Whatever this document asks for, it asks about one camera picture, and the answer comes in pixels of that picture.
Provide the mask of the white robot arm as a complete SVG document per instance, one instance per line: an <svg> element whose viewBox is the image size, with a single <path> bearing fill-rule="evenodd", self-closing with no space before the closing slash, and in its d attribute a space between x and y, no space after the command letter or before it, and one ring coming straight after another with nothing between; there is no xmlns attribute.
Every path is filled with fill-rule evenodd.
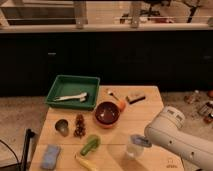
<svg viewBox="0 0 213 171"><path fill-rule="evenodd" d="M145 137L201 169L213 171L213 142L182 132L184 122L180 110L165 106L145 127Z"/></svg>

